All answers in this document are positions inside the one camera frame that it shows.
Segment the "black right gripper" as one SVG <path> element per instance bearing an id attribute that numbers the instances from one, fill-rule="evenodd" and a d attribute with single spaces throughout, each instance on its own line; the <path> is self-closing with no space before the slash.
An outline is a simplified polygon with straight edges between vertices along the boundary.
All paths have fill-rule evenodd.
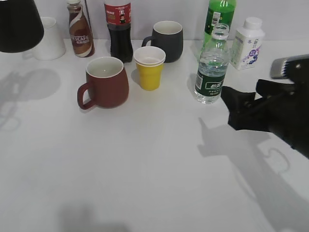
<path id="1" fill-rule="evenodd" d="M 284 140 L 292 149 L 309 156 L 309 56 L 278 58 L 272 62 L 270 77 L 289 79 L 290 84 L 259 79 L 256 92 L 262 96 L 249 114 L 261 113 L 267 131 Z M 222 87 L 221 98 L 229 110 L 228 124 L 235 130 L 253 130 L 245 113 L 255 92 L 240 92 Z"/>

